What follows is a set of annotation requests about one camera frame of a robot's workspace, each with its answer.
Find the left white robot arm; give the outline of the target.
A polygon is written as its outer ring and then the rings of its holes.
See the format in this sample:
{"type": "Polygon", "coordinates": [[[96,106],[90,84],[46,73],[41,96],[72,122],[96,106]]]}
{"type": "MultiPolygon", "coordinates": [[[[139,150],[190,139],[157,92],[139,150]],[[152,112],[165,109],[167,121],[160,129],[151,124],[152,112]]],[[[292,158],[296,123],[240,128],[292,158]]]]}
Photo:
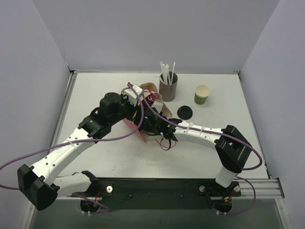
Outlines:
{"type": "Polygon", "coordinates": [[[89,197],[96,194],[101,185],[91,172],[82,171],[66,178],[58,175],[82,152],[110,133],[113,125],[142,114],[136,106],[141,94],[140,89],[126,89],[122,94],[107,93],[99,107],[84,118],[62,147],[30,167],[22,165],[17,170],[19,189],[37,210],[48,208],[56,198],[67,194],[82,192],[89,197]]]}

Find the brown paper takeout bag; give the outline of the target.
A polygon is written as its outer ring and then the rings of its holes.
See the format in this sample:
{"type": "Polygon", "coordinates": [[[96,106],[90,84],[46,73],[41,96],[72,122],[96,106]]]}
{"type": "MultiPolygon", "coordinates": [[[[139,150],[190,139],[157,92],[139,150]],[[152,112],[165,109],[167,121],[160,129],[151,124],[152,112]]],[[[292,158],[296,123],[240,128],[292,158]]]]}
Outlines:
{"type": "Polygon", "coordinates": [[[176,146],[177,139],[173,135],[175,126],[162,120],[157,112],[170,122],[179,124],[181,119],[173,118],[173,114],[164,103],[162,96],[157,92],[153,83],[144,83],[139,86],[144,90],[141,101],[144,108],[143,121],[135,134],[145,143],[156,141],[161,149],[168,151],[176,146]]]}

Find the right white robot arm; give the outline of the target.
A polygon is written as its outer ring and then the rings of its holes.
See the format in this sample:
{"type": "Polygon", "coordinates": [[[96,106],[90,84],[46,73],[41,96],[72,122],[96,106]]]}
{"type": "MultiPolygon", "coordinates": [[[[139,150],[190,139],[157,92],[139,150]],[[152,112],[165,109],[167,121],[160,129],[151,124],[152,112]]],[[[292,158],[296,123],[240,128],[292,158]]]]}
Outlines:
{"type": "Polygon", "coordinates": [[[224,188],[229,187],[234,178],[242,172],[251,153],[251,149],[235,141],[238,139],[249,144],[232,125],[226,128],[202,127],[181,119],[159,117],[149,109],[144,113],[141,129],[153,135],[160,135],[170,142],[190,142],[216,150],[222,166],[215,181],[224,188]]]}

